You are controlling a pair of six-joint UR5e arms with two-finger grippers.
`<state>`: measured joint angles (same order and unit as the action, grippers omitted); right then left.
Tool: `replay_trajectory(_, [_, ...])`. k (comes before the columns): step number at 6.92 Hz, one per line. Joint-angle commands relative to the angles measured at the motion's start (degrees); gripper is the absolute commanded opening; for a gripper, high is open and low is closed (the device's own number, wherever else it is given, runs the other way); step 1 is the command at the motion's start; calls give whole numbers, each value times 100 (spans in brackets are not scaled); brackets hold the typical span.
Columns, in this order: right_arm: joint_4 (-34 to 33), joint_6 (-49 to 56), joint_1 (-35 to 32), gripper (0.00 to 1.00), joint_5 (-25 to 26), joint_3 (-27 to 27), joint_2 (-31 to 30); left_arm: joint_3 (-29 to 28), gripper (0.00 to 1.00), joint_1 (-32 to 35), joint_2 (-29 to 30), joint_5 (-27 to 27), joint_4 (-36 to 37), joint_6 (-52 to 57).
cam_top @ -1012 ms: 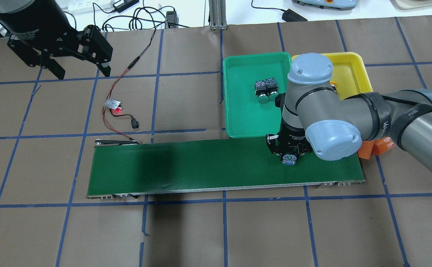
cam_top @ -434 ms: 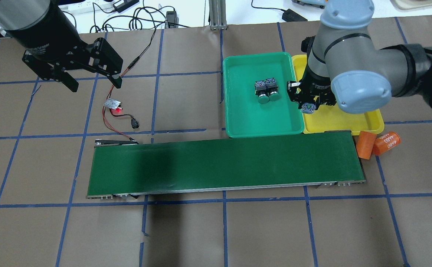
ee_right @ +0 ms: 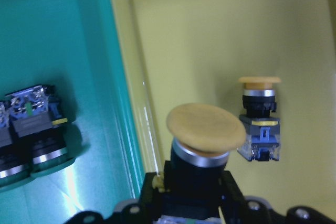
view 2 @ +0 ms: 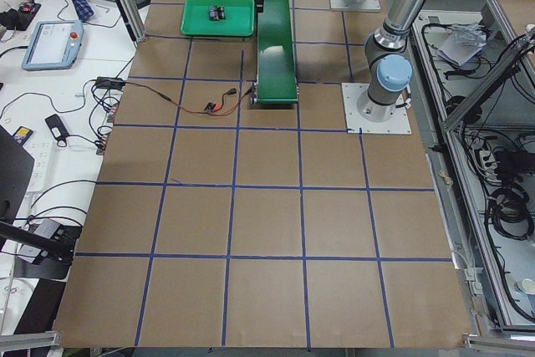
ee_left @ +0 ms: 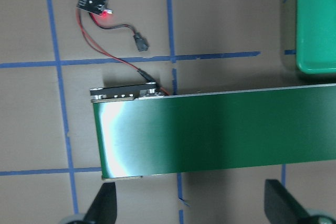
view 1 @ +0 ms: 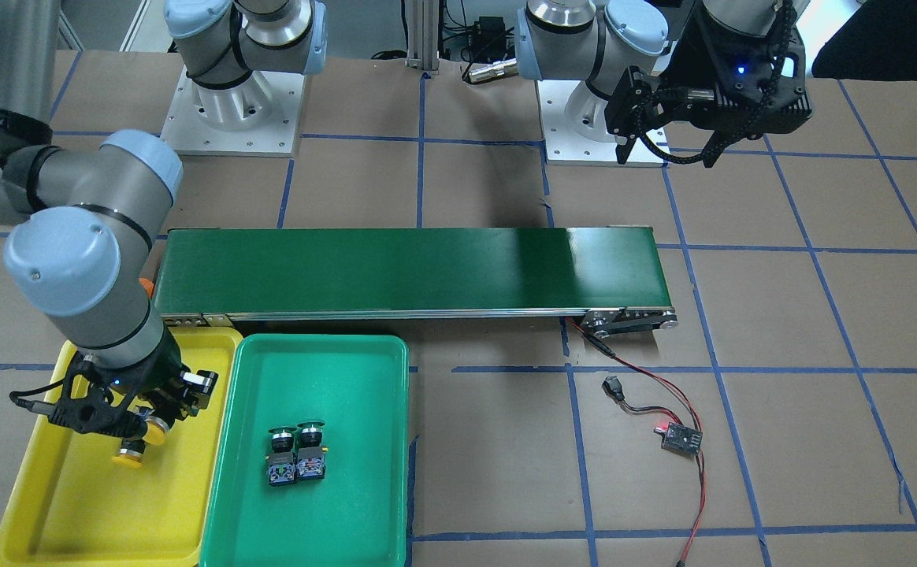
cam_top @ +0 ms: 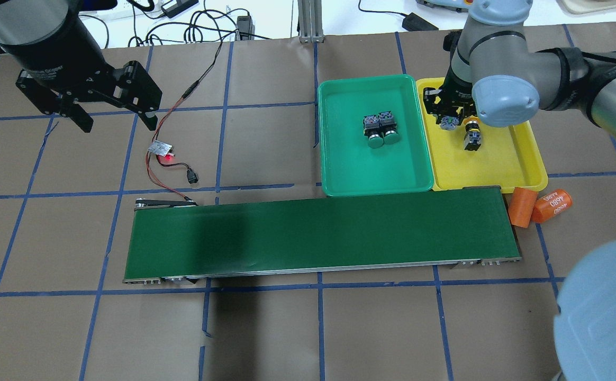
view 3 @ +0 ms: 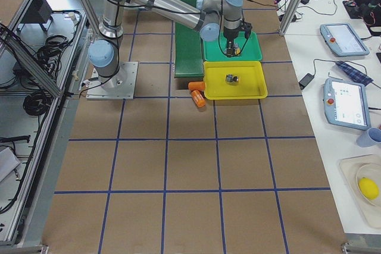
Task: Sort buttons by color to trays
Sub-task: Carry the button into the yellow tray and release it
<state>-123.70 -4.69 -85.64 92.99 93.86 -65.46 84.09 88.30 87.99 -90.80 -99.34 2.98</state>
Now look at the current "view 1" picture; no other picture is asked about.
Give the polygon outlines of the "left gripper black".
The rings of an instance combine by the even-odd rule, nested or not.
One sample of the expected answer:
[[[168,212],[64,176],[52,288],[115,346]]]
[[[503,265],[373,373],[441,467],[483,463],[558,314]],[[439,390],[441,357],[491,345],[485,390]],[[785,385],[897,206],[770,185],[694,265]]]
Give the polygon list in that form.
[[[805,85],[805,49],[798,12],[695,12],[659,77],[659,106],[672,119],[713,132],[704,168],[743,134],[787,134],[814,114]],[[636,145],[658,157],[649,132],[663,128],[658,82],[630,67],[607,101],[607,132],[617,163]]]

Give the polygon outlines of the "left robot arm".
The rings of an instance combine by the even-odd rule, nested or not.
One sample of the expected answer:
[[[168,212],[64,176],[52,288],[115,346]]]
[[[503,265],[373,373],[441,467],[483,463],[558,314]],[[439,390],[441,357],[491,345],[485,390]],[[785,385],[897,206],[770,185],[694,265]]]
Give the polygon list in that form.
[[[812,114],[804,1],[528,1],[514,47],[566,165],[710,168]]]

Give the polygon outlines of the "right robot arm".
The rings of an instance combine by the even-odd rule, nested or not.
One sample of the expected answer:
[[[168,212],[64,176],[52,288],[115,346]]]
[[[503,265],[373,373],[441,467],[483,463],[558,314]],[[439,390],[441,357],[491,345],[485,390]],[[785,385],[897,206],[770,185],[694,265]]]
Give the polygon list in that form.
[[[204,410],[217,374],[184,364],[138,274],[184,178],[180,155],[275,152],[292,140],[286,76],[318,74],[328,51],[318,1],[167,1],[184,60],[178,112],[160,135],[125,129],[95,152],[53,143],[60,3],[0,1],[2,258],[20,292],[76,348],[56,402],[12,403],[80,434],[160,445]]]

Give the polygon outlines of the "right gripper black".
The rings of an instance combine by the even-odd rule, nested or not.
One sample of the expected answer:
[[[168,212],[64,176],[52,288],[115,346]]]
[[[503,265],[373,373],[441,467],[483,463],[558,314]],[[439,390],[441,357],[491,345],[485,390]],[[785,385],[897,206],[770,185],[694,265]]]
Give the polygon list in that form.
[[[99,366],[94,355],[76,352],[60,380],[12,391],[9,400],[80,434],[148,439],[154,424],[163,424],[167,432],[176,421],[206,409],[218,381],[216,371],[191,371],[166,331],[146,358],[124,369]]]

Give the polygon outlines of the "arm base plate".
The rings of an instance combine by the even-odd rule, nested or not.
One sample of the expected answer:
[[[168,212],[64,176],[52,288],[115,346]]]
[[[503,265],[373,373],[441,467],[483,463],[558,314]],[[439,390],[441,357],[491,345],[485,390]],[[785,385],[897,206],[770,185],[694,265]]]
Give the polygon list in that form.
[[[582,80],[538,80],[539,116],[546,161],[553,165],[657,168],[663,160],[636,143],[624,164],[616,150],[620,139],[607,131],[607,102]]]
[[[182,71],[161,127],[181,157],[292,158],[306,76],[256,71],[242,85],[210,90]]]

